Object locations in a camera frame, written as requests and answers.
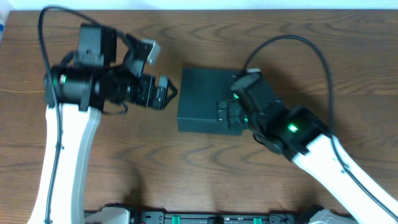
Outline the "dark green box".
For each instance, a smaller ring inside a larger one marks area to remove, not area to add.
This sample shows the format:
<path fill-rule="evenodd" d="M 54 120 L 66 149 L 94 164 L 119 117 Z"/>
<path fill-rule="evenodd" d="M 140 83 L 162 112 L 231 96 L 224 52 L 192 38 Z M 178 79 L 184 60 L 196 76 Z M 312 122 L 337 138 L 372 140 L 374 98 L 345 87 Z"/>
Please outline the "dark green box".
<path fill-rule="evenodd" d="M 184 68 L 178 103 L 177 123 L 180 132 L 240 136 L 243 130 L 221 127 L 216 121 L 218 101 L 231 100 L 231 85 L 239 70 Z"/>

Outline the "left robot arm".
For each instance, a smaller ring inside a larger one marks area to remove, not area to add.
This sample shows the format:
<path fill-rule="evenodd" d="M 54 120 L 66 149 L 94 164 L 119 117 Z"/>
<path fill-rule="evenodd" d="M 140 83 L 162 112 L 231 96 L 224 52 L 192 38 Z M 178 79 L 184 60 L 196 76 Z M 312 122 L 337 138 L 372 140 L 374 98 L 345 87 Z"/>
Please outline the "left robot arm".
<path fill-rule="evenodd" d="M 84 209 L 88 162 L 106 102 L 164 109 L 177 89 L 165 77 L 144 74 L 159 44 L 111 27 L 82 24 L 78 48 L 45 76 L 47 141 L 31 223 L 137 223 L 138 214 L 111 204 Z"/>

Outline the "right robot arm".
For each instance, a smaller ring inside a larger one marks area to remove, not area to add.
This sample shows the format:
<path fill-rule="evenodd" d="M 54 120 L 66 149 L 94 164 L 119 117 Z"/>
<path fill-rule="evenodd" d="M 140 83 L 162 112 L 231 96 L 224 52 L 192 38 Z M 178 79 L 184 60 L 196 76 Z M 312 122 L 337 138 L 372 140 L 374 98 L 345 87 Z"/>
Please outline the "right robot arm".
<path fill-rule="evenodd" d="M 397 200 L 348 155 L 310 110 L 288 109 L 262 79 L 237 80 L 218 105 L 220 121 L 248 129 L 259 144 L 284 156 L 324 186 L 358 223 L 397 223 Z"/>

